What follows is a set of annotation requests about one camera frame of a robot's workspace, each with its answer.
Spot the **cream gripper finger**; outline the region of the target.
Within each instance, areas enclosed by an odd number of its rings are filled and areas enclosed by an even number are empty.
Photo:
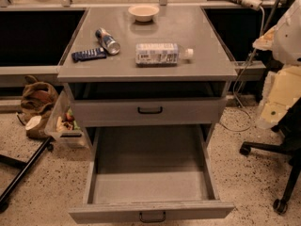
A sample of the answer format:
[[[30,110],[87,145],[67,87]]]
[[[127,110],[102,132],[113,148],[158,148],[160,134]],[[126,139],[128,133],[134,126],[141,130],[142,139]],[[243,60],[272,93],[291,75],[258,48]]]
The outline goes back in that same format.
[[[265,78],[256,125],[261,129],[276,126],[301,98],[301,68],[285,66]]]
[[[262,36],[255,39],[252,46],[255,49],[262,51],[271,51],[274,44],[276,27],[271,27],[268,31],[266,31]]]

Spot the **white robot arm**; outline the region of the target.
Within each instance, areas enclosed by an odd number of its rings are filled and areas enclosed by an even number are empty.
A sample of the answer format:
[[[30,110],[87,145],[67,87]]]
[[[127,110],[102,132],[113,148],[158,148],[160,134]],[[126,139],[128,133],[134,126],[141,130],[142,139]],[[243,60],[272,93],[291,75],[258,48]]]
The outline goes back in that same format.
[[[301,98],[301,0],[295,0],[277,24],[253,42],[253,47],[270,50],[283,67],[269,72],[262,90],[259,117],[262,129],[276,126]]]

